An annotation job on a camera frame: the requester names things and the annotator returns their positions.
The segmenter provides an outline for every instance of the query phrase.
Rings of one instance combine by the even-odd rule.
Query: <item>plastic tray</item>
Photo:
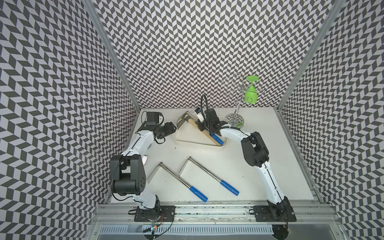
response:
[[[184,113],[180,114],[176,122],[181,119],[181,116]],[[190,115],[194,116],[194,118],[197,119],[197,116],[195,113],[189,112]],[[218,116],[220,121],[227,121],[227,119],[223,116]],[[206,148],[206,149],[215,149],[215,150],[221,150],[223,149],[227,144],[227,138],[218,136],[224,144],[222,146],[217,146],[214,142],[212,142],[209,138],[207,138],[202,132],[200,132],[198,129],[196,129],[194,126],[192,126],[188,122],[184,122],[183,125],[174,133],[172,134],[172,138],[175,141],[177,145],[181,146],[187,146],[187,147],[199,147],[199,148]]]

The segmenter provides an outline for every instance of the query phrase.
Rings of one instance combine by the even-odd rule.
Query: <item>white tabletop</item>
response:
[[[215,110],[217,115],[221,116],[234,112],[234,108],[217,108]],[[179,114],[185,111],[193,112],[194,109],[149,109],[147,111],[161,112],[164,116],[164,122],[173,122],[176,125]],[[272,171],[288,199],[313,200],[312,193],[274,109],[241,108],[239,114],[245,120],[242,131],[256,131],[261,134],[269,150]],[[135,131],[141,125],[140,116],[135,125]],[[147,178],[159,162],[163,162],[174,172],[179,173],[188,157],[192,156],[193,159],[200,162],[240,192],[238,196],[235,196],[221,186],[214,178],[189,162],[182,171],[181,177],[206,195],[209,202],[267,200],[261,178],[256,170],[244,160],[240,142],[228,139],[226,146],[222,150],[217,151],[216,149],[199,148],[193,145],[177,145],[170,135],[166,137],[164,144],[152,143],[145,155],[148,155],[148,160],[144,165]],[[162,168],[157,170],[146,187],[156,194],[162,202],[201,201],[186,186]],[[112,198],[111,202],[115,203],[117,201]]]

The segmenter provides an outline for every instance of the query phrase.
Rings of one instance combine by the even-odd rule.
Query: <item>black and white patterned wall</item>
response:
[[[352,239],[384,235],[383,16],[381,0],[347,1],[283,109]]]
[[[0,239],[81,239],[135,116],[79,0],[0,1]]]
[[[142,108],[234,106],[242,72],[277,106],[334,0],[94,0]]]

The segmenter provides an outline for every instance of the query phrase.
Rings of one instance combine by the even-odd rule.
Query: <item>black cable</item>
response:
[[[163,209],[167,210],[167,211],[171,214],[171,216],[172,216],[172,213],[171,213],[170,210],[168,210],[168,209],[166,209],[166,208],[163,208]],[[171,222],[169,228],[168,228],[165,232],[161,233],[159,236],[161,236],[161,235],[163,235],[164,233],[166,233],[166,232],[170,229],[170,227],[172,227],[172,224],[173,224],[173,221]]]
[[[144,112],[146,113],[146,117],[145,117],[145,119],[147,119],[147,111],[143,111],[142,113],[141,113],[141,117],[140,117],[140,119],[141,119],[141,124],[143,124],[143,114],[144,114]]]
[[[159,123],[157,126],[161,126],[161,124],[163,124],[164,122],[164,116],[161,112],[159,112],[159,115],[162,117],[162,120],[161,120],[161,123]]]
[[[204,118],[204,122],[205,124],[207,123],[207,120],[205,119],[205,114],[204,114],[204,109],[203,109],[203,95],[201,95],[201,98],[200,98],[200,110],[201,110],[201,114],[203,115],[203,118]]]
[[[164,139],[164,142],[158,142],[157,140],[156,140],[156,138],[154,138],[155,139],[155,142],[157,143],[157,144],[163,144],[163,143],[165,143],[166,142],[166,138],[165,137],[163,137],[163,139]]]
[[[230,129],[235,129],[235,130],[239,130],[239,131],[240,131],[240,128],[238,128],[238,127],[225,126],[225,127],[220,127],[220,128],[218,128],[218,129],[216,129],[216,130],[213,131],[212,133],[215,134],[215,133],[217,133],[218,131],[220,131],[221,129],[224,129],[224,128],[230,128]]]

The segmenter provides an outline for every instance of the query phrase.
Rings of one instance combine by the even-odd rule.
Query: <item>metal rail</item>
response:
[[[292,200],[297,222],[289,224],[341,224],[331,204]],[[284,224],[284,222],[256,222],[249,210],[255,205],[268,205],[266,201],[247,203],[162,203],[172,204],[175,209],[175,224]],[[97,206],[90,224],[140,224],[128,211],[136,209],[135,203],[101,204]]]

